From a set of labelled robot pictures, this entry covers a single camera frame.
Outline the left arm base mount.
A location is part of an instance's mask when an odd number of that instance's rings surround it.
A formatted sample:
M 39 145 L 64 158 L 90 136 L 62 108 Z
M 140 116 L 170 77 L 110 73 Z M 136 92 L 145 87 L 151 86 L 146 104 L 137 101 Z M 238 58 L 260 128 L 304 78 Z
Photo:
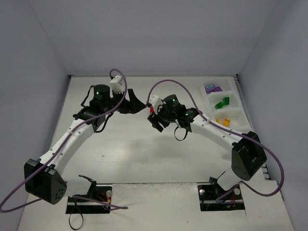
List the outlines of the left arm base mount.
M 98 185 L 95 180 L 85 175 L 79 175 L 90 182 L 90 186 L 87 188 L 87 192 L 84 194 L 78 193 L 78 195 L 100 202 L 111 203 L 112 198 L 112 186 L 111 185 Z M 87 201 L 84 199 L 76 199 L 68 197 L 66 214 L 109 214 L 111 207 Z

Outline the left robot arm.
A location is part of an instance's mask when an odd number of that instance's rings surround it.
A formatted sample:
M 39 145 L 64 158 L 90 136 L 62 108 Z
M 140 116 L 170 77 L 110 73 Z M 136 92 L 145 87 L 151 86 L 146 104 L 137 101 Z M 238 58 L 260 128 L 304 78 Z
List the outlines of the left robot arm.
M 145 109 L 132 89 L 126 93 L 121 86 L 110 88 L 100 84 L 91 86 L 93 98 L 88 106 L 75 114 L 74 120 L 67 132 L 38 160 L 29 159 L 24 165 L 25 190 L 52 205 L 65 196 L 84 195 L 91 197 L 96 187 L 96 181 L 84 175 L 82 181 L 63 179 L 64 169 L 76 151 L 93 134 L 100 131 L 101 125 L 106 125 L 109 115 L 114 112 L 135 114 Z

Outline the purple square lego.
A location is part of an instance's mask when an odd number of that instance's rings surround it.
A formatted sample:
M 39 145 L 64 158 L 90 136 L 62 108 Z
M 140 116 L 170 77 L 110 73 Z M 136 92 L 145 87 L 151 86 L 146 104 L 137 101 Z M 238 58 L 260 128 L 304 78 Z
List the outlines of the purple square lego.
M 212 92 L 206 92 L 207 94 L 213 93 L 213 92 L 220 92 L 222 91 L 222 88 L 220 86 L 216 86 L 215 89 Z

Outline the purple oval lego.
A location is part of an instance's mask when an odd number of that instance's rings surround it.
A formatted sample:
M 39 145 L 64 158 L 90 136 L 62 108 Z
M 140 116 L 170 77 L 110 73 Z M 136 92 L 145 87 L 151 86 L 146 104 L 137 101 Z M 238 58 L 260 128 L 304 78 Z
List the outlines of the purple oval lego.
M 205 87 L 206 92 L 212 92 L 215 89 L 216 85 L 215 84 L 208 84 Z

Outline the green lego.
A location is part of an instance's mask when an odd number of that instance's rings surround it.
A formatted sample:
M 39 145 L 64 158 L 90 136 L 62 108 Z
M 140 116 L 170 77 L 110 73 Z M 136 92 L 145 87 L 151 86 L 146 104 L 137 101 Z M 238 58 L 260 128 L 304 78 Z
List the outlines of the green lego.
M 223 106 L 224 106 L 224 103 L 223 103 L 223 102 L 219 102 L 219 103 L 217 103 L 217 104 L 215 105 L 215 108 L 216 108 L 216 109 L 221 109 L 221 108 L 223 108 Z
M 224 97 L 223 98 L 223 103 L 224 103 L 224 106 L 229 105 L 230 104 L 230 98 L 229 97 Z

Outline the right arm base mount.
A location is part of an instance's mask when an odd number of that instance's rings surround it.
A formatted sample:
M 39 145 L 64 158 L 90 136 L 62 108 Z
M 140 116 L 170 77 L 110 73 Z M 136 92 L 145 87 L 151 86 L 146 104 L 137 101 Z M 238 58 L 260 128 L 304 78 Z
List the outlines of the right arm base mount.
M 231 187 L 232 191 L 223 190 L 217 180 L 210 177 L 209 182 L 197 185 L 200 210 L 202 212 L 245 210 L 240 186 Z

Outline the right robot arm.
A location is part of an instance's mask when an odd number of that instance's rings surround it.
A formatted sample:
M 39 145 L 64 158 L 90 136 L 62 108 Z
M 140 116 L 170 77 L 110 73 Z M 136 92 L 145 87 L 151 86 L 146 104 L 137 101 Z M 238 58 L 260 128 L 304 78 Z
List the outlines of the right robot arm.
M 158 131 L 163 131 L 169 124 L 175 123 L 187 132 L 201 135 L 223 147 L 231 155 L 231 166 L 218 178 L 210 182 L 227 191 L 241 181 L 249 181 L 266 162 L 267 157 L 262 147 L 258 146 L 259 137 L 252 131 L 236 136 L 234 131 L 221 127 L 196 108 L 186 108 L 172 94 L 163 100 L 151 95 L 148 105 L 153 108 L 148 120 Z

